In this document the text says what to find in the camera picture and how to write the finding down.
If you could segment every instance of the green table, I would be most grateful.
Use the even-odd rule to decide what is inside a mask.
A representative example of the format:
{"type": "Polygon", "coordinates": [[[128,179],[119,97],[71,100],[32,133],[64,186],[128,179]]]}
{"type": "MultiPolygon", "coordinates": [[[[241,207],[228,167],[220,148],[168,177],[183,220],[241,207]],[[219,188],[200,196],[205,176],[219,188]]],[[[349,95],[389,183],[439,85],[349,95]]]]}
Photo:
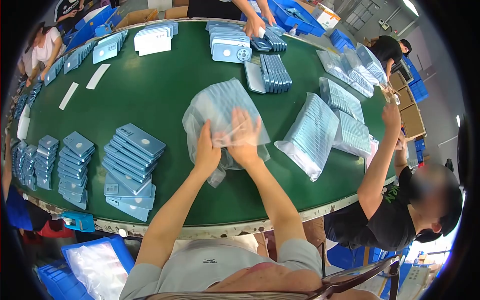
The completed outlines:
{"type": "MultiPolygon", "coordinates": [[[[292,78],[293,87],[287,93],[261,95],[248,90],[241,64],[212,60],[205,22],[180,22],[179,34],[172,40],[172,51],[139,57],[133,49],[133,37],[142,28],[131,28],[118,56],[102,62],[111,66],[95,90],[85,88],[100,66],[92,64],[90,54],[77,69],[66,75],[60,72],[49,86],[44,86],[32,107],[26,139],[28,144],[38,144],[40,138],[50,134],[58,138],[60,147],[63,147],[62,139],[77,131],[96,145],[88,165],[86,212],[113,224],[138,226],[138,223],[150,223],[193,167],[181,123],[183,113],[199,91],[232,77],[242,82],[262,115],[272,141],[267,145],[271,159],[266,165],[299,212],[311,211],[356,193],[364,175],[363,159],[332,149],[320,178],[311,182],[290,158],[275,148],[273,142],[283,139],[304,104],[306,93],[320,93],[319,77],[322,76],[345,87],[361,101],[365,124],[370,133],[381,140],[384,133],[381,113],[385,98],[379,87],[375,87],[372,98],[365,98],[325,72],[315,52],[317,47],[283,36],[288,42],[288,50],[277,53],[292,78]],[[79,87],[65,110],[60,110],[59,104],[72,82],[78,83],[79,87]],[[113,208],[105,202],[103,195],[106,174],[100,164],[105,155],[103,147],[112,138],[115,129],[126,123],[137,125],[167,145],[153,172],[156,200],[146,223],[113,208]]],[[[258,52],[253,52],[254,57],[258,55],[258,52]]],[[[394,174],[391,166],[388,177],[394,174]]],[[[57,192],[57,171],[54,170],[52,175],[53,191],[22,189],[44,203],[78,210],[57,192]]],[[[216,189],[207,183],[203,185],[185,226],[229,228],[255,220],[264,222],[266,218],[259,193],[248,174],[245,171],[228,171],[227,177],[216,189]]]]}

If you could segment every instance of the black t-shirt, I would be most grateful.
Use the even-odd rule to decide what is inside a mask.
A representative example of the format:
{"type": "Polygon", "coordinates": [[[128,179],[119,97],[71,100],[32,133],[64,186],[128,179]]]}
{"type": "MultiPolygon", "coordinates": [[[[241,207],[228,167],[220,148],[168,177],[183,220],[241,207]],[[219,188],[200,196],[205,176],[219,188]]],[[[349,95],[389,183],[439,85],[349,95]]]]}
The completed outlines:
{"type": "Polygon", "coordinates": [[[380,36],[369,49],[380,62],[393,59],[395,63],[399,63],[403,55],[400,44],[391,36],[380,36]]]}
{"type": "MultiPolygon", "coordinates": [[[[80,8],[80,0],[59,0],[57,7],[55,8],[55,22],[58,19],[66,14],[69,14],[73,10],[78,10],[80,8]]],[[[61,28],[68,33],[70,29],[74,28],[75,25],[83,18],[80,11],[73,18],[66,18],[65,20],[58,22],[57,27],[61,25],[61,28]]]]}
{"type": "Polygon", "coordinates": [[[399,186],[384,187],[382,203],[370,220],[359,202],[325,215],[327,238],[351,249],[369,246],[397,251],[407,247],[416,237],[408,211],[407,187],[411,177],[410,169],[405,167],[398,177],[399,186]]]}

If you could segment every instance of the hair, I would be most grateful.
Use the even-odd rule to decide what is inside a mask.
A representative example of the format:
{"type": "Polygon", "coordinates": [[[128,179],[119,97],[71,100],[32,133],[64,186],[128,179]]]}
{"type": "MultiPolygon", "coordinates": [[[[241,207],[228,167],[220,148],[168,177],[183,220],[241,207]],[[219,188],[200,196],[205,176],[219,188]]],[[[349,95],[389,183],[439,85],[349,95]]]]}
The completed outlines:
{"type": "Polygon", "coordinates": [[[36,34],[40,29],[42,29],[42,34],[45,35],[52,27],[53,26],[45,26],[45,22],[38,23],[37,26],[35,27],[35,31],[32,33],[32,35],[30,36],[30,39],[28,40],[28,47],[27,49],[25,49],[25,53],[27,53],[32,47],[36,34]]]}
{"type": "Polygon", "coordinates": [[[435,233],[432,229],[424,229],[422,230],[415,240],[419,241],[420,243],[426,243],[429,241],[434,241],[439,237],[446,236],[455,228],[460,219],[460,215],[462,214],[462,192],[458,186],[455,176],[453,172],[448,172],[448,177],[450,180],[447,182],[445,186],[445,198],[446,198],[446,209],[448,213],[440,217],[440,225],[442,225],[442,229],[439,233],[435,233]]]}
{"type": "Polygon", "coordinates": [[[408,57],[410,52],[412,52],[412,45],[410,45],[410,43],[404,38],[400,40],[400,43],[402,43],[405,47],[408,48],[408,52],[404,53],[405,57],[408,57]]]}

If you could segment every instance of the white label strip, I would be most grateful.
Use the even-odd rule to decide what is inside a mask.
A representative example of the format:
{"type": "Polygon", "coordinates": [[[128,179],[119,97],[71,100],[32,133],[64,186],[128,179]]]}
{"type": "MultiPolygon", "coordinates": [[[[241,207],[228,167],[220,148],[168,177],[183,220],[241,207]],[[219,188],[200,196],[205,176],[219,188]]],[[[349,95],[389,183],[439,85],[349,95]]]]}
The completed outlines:
{"type": "Polygon", "coordinates": [[[95,74],[93,74],[92,78],[90,78],[90,81],[87,84],[87,89],[95,90],[96,85],[98,84],[98,82],[103,76],[103,73],[105,73],[109,66],[110,64],[107,63],[102,64],[100,67],[98,67],[98,69],[95,71],[95,74]]]}
{"type": "Polygon", "coordinates": [[[59,108],[61,110],[65,109],[65,106],[67,106],[68,101],[70,101],[70,98],[72,97],[73,93],[78,87],[78,83],[72,82],[72,85],[70,85],[70,88],[68,89],[68,92],[65,94],[65,97],[63,97],[63,100],[60,103],[59,108]]]}

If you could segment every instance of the gray shirt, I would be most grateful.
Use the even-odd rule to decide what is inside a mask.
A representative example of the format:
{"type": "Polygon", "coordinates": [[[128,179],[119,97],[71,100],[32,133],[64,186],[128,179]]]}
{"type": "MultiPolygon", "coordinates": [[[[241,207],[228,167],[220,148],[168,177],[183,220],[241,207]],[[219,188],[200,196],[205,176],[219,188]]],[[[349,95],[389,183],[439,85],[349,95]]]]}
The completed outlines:
{"type": "Polygon", "coordinates": [[[291,270],[312,270],[322,277],[320,255],[306,240],[285,241],[278,253],[278,263],[244,249],[235,240],[196,240],[170,257],[163,268],[153,264],[133,267],[120,300],[160,292],[203,291],[243,268],[263,262],[280,264],[291,270]]]}

